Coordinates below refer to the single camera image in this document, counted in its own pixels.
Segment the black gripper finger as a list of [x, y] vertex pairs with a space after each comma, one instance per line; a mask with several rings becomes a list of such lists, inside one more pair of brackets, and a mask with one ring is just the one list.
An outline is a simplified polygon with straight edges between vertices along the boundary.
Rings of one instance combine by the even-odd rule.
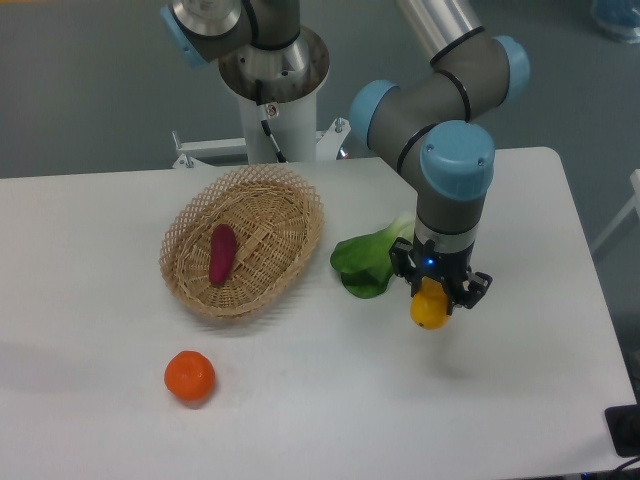
[[413, 263], [412, 252], [412, 243], [405, 238], [397, 237], [389, 250], [389, 258], [393, 274], [410, 285], [410, 296], [414, 297], [420, 290], [423, 276]]
[[474, 308], [485, 296], [492, 282], [492, 276], [471, 269], [445, 277], [443, 289], [447, 296], [447, 315], [451, 316], [455, 308]]

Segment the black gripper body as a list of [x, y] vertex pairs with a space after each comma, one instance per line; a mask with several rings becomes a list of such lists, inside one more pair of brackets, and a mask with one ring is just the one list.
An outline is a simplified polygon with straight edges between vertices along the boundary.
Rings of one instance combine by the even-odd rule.
[[411, 290], [418, 291], [422, 280], [429, 278], [441, 283], [445, 291], [462, 291], [463, 283], [468, 279], [473, 247], [471, 244], [464, 250], [443, 253], [435, 250], [432, 240], [420, 243], [414, 238], [410, 258], [415, 271], [408, 280]]

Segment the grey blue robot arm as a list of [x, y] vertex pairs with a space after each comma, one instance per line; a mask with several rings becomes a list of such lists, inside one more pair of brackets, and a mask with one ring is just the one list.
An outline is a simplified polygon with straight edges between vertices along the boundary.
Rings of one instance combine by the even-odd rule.
[[[466, 1], [403, 1], [431, 75], [403, 89], [378, 80], [355, 96], [352, 132], [417, 194], [414, 233], [386, 248], [418, 289], [438, 282], [449, 308], [472, 308], [491, 277], [470, 259], [494, 175], [491, 136], [477, 116], [519, 95], [530, 63], [520, 44], [489, 36]], [[241, 109], [253, 164], [314, 160], [316, 95], [329, 72], [324, 41], [296, 1], [171, 1], [161, 18], [192, 66], [217, 62]]]

